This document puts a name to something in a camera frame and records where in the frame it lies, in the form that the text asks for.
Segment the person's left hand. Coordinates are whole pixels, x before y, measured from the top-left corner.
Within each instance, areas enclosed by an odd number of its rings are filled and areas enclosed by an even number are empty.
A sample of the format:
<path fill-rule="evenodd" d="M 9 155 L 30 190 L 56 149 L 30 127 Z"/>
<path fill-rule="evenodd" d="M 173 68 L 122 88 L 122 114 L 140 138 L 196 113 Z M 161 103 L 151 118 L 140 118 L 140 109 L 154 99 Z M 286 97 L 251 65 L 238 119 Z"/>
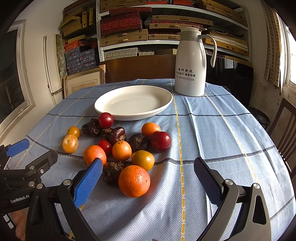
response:
<path fill-rule="evenodd" d="M 26 240 L 27 209 L 13 212 L 12 218 L 16 225 L 16 237 L 20 240 Z"/>

